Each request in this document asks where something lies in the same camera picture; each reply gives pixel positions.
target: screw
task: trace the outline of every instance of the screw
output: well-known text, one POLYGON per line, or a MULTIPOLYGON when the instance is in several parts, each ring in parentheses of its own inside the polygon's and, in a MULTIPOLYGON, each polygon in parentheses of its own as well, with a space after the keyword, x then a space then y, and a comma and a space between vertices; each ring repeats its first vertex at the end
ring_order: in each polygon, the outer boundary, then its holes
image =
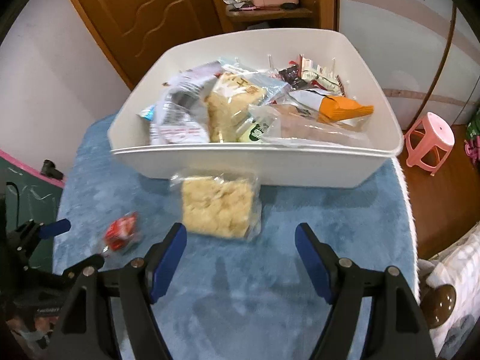
POLYGON ((134 268, 142 267, 143 266, 143 258, 137 257, 136 259, 131 260, 130 265, 134 268))
POLYGON ((95 272, 95 268, 93 268, 93 266, 87 266, 87 268, 83 269, 83 274, 85 276, 90 276, 93 272, 95 272))
POLYGON ((399 269, 396 266, 390 266, 387 269, 388 273, 390 273, 392 276, 398 276, 400 274, 399 269))
POLYGON ((339 259, 338 263, 340 264, 340 266, 342 266, 344 268, 350 268, 352 266, 351 259, 347 259, 345 257, 342 257, 341 259, 339 259))

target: plush blue fabric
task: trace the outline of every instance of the plush blue fabric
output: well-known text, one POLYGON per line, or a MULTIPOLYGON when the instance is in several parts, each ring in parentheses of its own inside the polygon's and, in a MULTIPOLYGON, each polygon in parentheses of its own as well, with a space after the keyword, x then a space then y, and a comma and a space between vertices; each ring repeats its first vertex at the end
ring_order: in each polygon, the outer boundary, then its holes
MULTIPOLYGON (((58 217, 72 227, 56 238, 56 272, 88 256, 108 225, 130 211, 138 211, 145 238, 107 267, 143 256, 180 220, 168 181, 148 179, 112 158, 112 120, 88 128, 69 173, 58 217)), ((361 267, 398 266, 413 288, 415 251, 392 161, 353 190, 267 186, 261 200, 262 233, 251 243, 188 235, 172 284, 153 306, 174 359, 309 358, 329 306, 316 296, 295 249, 300 222, 361 267)), ((369 308, 364 299, 351 359, 362 351, 369 308)), ((118 308, 115 322, 124 359, 133 359, 118 308)))

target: red candy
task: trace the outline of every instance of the red candy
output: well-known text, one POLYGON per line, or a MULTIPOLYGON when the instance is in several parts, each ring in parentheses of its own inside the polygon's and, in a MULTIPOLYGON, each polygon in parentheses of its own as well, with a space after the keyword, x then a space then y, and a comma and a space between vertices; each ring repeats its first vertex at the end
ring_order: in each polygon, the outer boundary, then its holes
POLYGON ((133 212, 112 222, 103 237, 109 249, 117 251, 127 246, 135 233, 136 221, 137 213, 133 212))

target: green board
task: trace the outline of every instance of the green board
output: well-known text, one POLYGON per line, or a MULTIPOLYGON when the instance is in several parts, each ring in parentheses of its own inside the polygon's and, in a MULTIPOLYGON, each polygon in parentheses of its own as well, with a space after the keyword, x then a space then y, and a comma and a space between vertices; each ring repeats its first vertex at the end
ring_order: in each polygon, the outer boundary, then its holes
MULTIPOLYGON (((33 219, 38 223, 52 223, 57 220, 57 212, 63 189, 42 180, 35 175, 13 165, 0 155, 0 172, 6 181, 16 184, 20 192, 20 211, 18 223, 33 219)), ((7 186, 7 232, 16 228, 17 192, 7 186)), ((44 271, 52 271, 53 240, 40 241, 30 258, 30 266, 44 271)))

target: wooden floor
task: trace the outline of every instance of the wooden floor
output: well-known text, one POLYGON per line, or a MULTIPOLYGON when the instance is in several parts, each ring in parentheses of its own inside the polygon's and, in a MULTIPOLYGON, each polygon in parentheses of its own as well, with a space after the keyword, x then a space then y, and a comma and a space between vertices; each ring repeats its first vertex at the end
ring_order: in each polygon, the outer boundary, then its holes
POLYGON ((480 220, 480 173, 465 154, 465 129, 452 127, 455 146, 433 177, 417 166, 406 166, 406 148, 398 157, 409 189, 420 258, 447 248, 480 220))

